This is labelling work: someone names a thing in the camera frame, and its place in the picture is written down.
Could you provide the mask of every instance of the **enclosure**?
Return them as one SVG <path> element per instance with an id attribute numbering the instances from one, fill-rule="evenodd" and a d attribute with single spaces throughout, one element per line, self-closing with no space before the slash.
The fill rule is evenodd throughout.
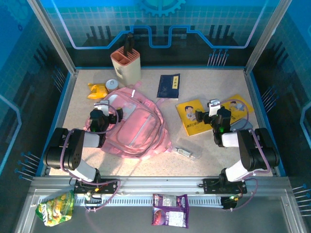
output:
<path id="1" fill-rule="evenodd" d="M 1 218 L 4 232 L 153 232 L 159 228 L 149 224 L 146 208 L 152 193 L 188 194 L 191 232 L 247 232 L 250 226 L 254 232 L 310 231 L 310 200 L 305 196 L 296 202 L 308 188 L 298 194 L 292 190 L 311 185 L 310 10 L 307 0 L 2 1 L 2 213 L 10 203 Z M 43 153 L 55 128 L 85 126 L 98 101 L 87 99 L 87 84 L 117 78 L 110 54 L 124 45 L 128 33 L 140 53 L 138 92 L 156 102 L 160 76 L 181 75 L 179 99 L 159 108 L 172 144 L 200 158 L 191 161 L 171 152 L 133 160 L 84 148 L 82 158 L 102 177 L 121 179 L 120 192 L 111 207 L 92 213 L 91 220 L 76 195 L 72 220 L 45 228 L 35 217 L 35 205 L 72 187 L 66 173 L 43 165 Z M 236 163 L 239 149 L 218 147 L 212 132 L 188 137 L 176 105 L 193 99 L 206 104 L 236 94 L 254 108 L 249 119 L 253 128 L 268 129 L 281 162 L 258 177 L 250 204 L 230 214 L 203 208 L 205 200 L 224 195 L 204 194 L 197 185 Z M 253 181 L 246 184 L 254 190 Z M 144 203 L 121 204 L 124 200 Z M 136 213 L 127 218 L 127 211 Z M 260 219 L 256 226 L 245 219 L 251 213 Z M 100 221 L 101 216 L 109 217 Z"/>

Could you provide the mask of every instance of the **book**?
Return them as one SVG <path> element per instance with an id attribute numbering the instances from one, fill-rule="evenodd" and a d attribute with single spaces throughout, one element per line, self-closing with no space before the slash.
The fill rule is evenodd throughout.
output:
<path id="1" fill-rule="evenodd" d="M 240 95 L 234 95 L 228 98 L 228 100 L 233 99 L 240 100 L 245 103 L 249 113 L 254 111 L 253 107 L 249 105 Z M 230 124 L 242 119 L 247 115 L 245 106 L 238 101 L 229 101 L 223 103 L 222 106 L 231 111 Z M 200 100 L 191 100 L 185 103 L 180 103 L 176 105 L 176 108 L 188 136 L 193 136 L 212 130 L 211 125 L 204 124 L 204 122 L 198 123 L 196 121 L 195 110 L 206 112 Z"/>
<path id="2" fill-rule="evenodd" d="M 180 74 L 161 75 L 157 98 L 178 99 Z"/>

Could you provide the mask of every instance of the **cartoon character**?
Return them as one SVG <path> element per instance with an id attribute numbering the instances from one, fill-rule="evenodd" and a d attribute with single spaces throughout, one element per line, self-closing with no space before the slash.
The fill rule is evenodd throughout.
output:
<path id="1" fill-rule="evenodd" d="M 186 111 L 186 116 L 189 120 L 195 121 L 195 113 L 193 112 L 193 107 L 192 106 L 186 106 L 185 107 L 185 111 Z"/>
<path id="2" fill-rule="evenodd" d="M 237 103 L 236 101 L 232 101 L 230 102 L 230 105 L 229 105 L 229 110 L 234 112 L 234 111 L 245 111 L 244 109 L 244 104 L 241 104 L 241 103 Z"/>

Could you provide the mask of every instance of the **table surface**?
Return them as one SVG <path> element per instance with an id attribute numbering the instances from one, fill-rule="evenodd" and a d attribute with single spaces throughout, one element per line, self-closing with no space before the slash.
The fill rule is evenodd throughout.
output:
<path id="1" fill-rule="evenodd" d="M 156 94 L 162 74 L 181 74 L 179 100 L 168 100 L 160 106 L 169 127 L 171 141 L 175 147 L 183 146 L 199 159 L 192 161 L 175 152 L 162 153 L 148 160 L 123 159 L 102 152 L 100 149 L 84 148 L 82 158 L 99 169 L 102 176 L 218 176 L 224 167 L 230 167 L 240 159 L 238 148 L 220 148 L 215 145 L 213 133 L 206 132 L 188 137 L 175 105 L 189 100 L 200 99 L 203 106 L 210 99 L 225 100 L 240 94 L 252 104 L 242 70 L 213 69 L 143 69 L 142 85 L 137 91 L 156 102 Z M 88 83 L 105 83 L 115 79 L 116 73 L 109 70 L 80 70 L 70 100 L 64 128 L 82 129 L 96 100 L 87 96 Z M 258 127 L 255 113 L 250 114 L 250 123 Z M 60 170 L 51 169 L 50 175 L 64 175 Z"/>

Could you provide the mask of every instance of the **pink backpack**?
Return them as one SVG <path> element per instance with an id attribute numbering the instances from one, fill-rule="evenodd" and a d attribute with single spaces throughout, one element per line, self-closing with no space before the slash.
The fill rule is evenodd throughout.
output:
<path id="1" fill-rule="evenodd" d="M 148 159 L 172 150 L 167 124 L 157 105 L 127 87 L 105 97 L 114 108 L 123 109 L 123 120 L 108 129 L 102 150 L 123 158 Z"/>

